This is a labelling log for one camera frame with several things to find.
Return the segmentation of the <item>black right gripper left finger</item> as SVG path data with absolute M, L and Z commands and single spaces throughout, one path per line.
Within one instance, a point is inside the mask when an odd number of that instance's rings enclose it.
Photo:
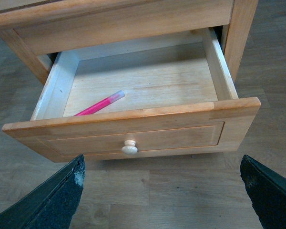
M 84 178 L 84 156 L 79 155 L 0 213 L 0 229 L 69 228 L 81 200 Z

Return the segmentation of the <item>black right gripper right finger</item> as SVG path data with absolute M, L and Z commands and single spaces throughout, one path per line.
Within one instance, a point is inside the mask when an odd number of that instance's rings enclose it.
M 286 229 L 286 178 L 248 155 L 240 165 L 241 178 L 264 229 Z

